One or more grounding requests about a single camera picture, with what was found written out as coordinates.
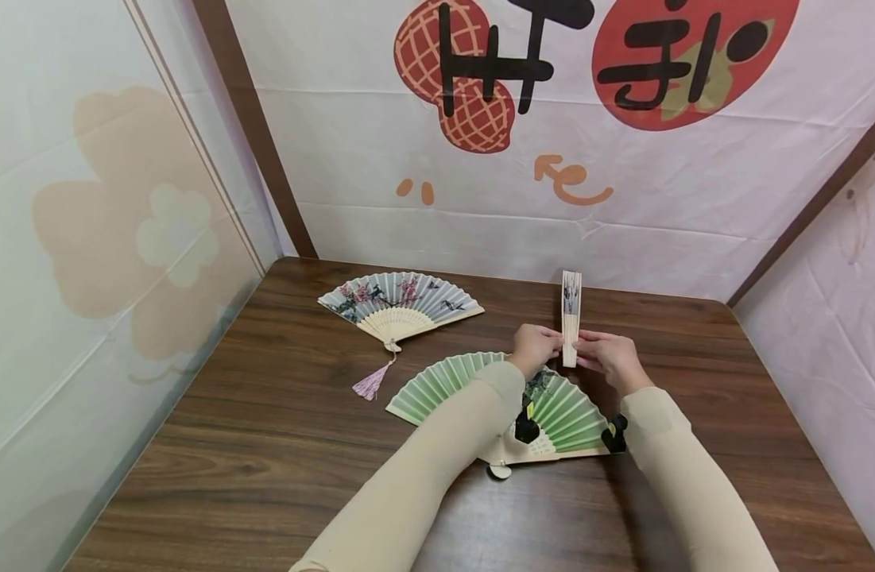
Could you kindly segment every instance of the wooden frame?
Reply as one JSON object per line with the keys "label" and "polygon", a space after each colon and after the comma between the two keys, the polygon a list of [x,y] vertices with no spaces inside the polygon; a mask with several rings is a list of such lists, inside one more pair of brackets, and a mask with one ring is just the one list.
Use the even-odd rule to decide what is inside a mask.
{"label": "wooden frame", "polygon": [[227,94],[234,104],[234,112],[237,112],[237,119],[246,135],[246,142],[250,143],[253,157],[256,157],[256,164],[269,188],[271,198],[275,201],[281,221],[285,223],[288,235],[291,236],[294,248],[300,257],[318,258],[304,218],[297,208],[297,201],[294,200],[294,193],[285,174],[285,167],[281,164],[275,141],[271,137],[269,123],[262,110],[250,67],[246,65],[246,57],[225,0],[194,0],[192,7],[196,10],[208,46],[218,63]]}

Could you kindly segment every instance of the red circle graphic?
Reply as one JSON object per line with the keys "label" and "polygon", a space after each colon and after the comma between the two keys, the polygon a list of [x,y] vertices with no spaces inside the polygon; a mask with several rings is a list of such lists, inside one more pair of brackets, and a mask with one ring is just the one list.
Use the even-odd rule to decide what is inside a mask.
{"label": "red circle graphic", "polygon": [[768,70],[799,3],[616,0],[593,50],[596,94],[619,121],[645,131],[706,119]]}

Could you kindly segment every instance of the person's right hand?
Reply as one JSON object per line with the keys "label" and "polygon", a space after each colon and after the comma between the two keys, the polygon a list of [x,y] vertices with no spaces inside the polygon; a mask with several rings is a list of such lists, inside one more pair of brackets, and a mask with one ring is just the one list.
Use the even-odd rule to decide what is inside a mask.
{"label": "person's right hand", "polygon": [[631,338],[581,330],[574,347],[577,349],[577,365],[603,373],[606,383],[622,397],[653,386],[653,381],[641,366]]}

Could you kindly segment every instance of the tassel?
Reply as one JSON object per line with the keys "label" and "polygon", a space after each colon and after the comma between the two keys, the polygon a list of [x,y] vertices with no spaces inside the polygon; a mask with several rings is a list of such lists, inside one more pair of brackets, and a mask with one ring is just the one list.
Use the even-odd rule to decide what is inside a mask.
{"label": "tassel", "polygon": [[385,371],[387,371],[395,361],[396,353],[393,351],[393,359],[389,360],[389,363],[385,364],[380,369],[377,369],[376,372],[371,373],[369,376],[366,376],[364,379],[358,381],[358,383],[354,384],[351,389],[353,389],[360,397],[367,399],[367,401],[373,401],[377,398],[377,391],[379,391],[379,385],[383,382]]}

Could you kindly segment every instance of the wooden table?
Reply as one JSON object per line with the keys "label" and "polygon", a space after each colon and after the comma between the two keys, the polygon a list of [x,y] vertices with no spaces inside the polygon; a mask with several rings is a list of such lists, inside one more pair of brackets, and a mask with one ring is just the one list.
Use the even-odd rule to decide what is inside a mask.
{"label": "wooden table", "polygon": [[[70,561],[90,570],[283,572],[412,433],[385,413],[415,373],[509,350],[521,323],[556,324],[559,287],[437,276],[486,309],[402,343],[381,399],[350,387],[389,355],[316,297],[373,266],[278,261]],[[654,381],[736,485],[781,570],[875,571],[843,504],[737,320],[722,303],[583,289],[583,325],[635,338]],[[572,373],[604,413],[614,396]],[[451,488],[414,570],[688,570],[628,455],[515,468],[476,462]]]}

